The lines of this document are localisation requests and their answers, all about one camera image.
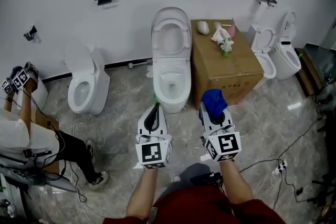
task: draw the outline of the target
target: red shirt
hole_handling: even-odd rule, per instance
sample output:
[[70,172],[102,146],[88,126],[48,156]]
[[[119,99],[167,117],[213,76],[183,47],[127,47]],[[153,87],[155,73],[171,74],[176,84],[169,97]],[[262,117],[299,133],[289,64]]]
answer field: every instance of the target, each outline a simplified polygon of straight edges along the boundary
[[[155,204],[157,213],[153,223],[245,223],[285,224],[285,222],[261,200],[250,200],[232,205],[227,197],[212,186],[188,187],[176,190]],[[103,224],[146,223],[136,217],[106,218]]]

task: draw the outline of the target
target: white shirt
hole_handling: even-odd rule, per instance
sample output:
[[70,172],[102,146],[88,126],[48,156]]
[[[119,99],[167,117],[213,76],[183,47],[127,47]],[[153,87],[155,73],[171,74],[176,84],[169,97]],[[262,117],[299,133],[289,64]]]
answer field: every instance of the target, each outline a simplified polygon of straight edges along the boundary
[[26,158],[24,150],[31,149],[33,154],[51,151],[51,154],[37,157],[39,167],[51,163],[56,156],[48,158],[59,151],[59,142],[54,131],[46,129],[35,123],[30,125],[30,138],[28,128],[24,121],[4,109],[0,109],[0,154],[27,164],[18,163],[0,157],[0,163],[10,167],[33,167],[35,157]]

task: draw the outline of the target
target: smart toilet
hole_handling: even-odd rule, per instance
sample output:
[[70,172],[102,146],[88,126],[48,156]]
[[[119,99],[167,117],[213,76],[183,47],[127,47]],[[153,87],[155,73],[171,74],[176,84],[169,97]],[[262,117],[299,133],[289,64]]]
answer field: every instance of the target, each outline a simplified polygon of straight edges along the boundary
[[110,77],[98,48],[70,44],[65,48],[65,63],[72,73],[68,103],[75,113],[98,115],[104,108]]
[[245,37],[264,71],[264,76],[253,88],[258,89],[267,80],[274,78],[277,73],[275,65],[268,56],[268,52],[271,51],[274,44],[276,33],[270,26],[252,24]]
[[176,7],[159,10],[152,21],[153,84],[164,110],[185,106],[191,89],[191,23]]
[[285,80],[301,69],[301,62],[291,44],[296,34],[296,15],[288,12],[282,21],[278,39],[269,55],[277,68],[277,78]]

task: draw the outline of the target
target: person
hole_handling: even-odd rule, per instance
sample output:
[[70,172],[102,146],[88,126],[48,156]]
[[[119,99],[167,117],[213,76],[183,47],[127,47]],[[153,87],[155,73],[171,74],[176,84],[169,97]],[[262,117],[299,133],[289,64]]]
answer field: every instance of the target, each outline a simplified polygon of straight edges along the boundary
[[[108,174],[106,171],[97,173],[93,167],[93,140],[85,144],[60,130],[52,131],[31,122],[31,94],[34,86],[35,81],[29,78],[22,89],[24,94],[19,116],[11,113],[14,91],[7,95],[4,108],[0,109],[1,168],[27,170],[37,166],[42,170],[54,161],[66,160],[77,163],[91,189],[101,187],[107,181]],[[41,156],[30,156],[27,152]]]
[[210,173],[205,164],[194,164],[158,198],[154,207],[158,169],[145,170],[127,206],[123,219],[105,218],[113,223],[272,223],[285,222],[261,200],[254,199],[233,161],[220,163],[226,195],[214,186],[193,186],[190,177]]

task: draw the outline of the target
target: hand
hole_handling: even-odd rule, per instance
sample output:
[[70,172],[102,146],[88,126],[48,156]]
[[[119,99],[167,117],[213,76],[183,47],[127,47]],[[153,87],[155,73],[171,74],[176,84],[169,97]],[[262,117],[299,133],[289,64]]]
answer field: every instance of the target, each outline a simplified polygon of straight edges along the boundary
[[27,92],[31,94],[33,92],[34,86],[35,86],[35,81],[29,78],[27,83],[24,85],[24,88],[26,89]]

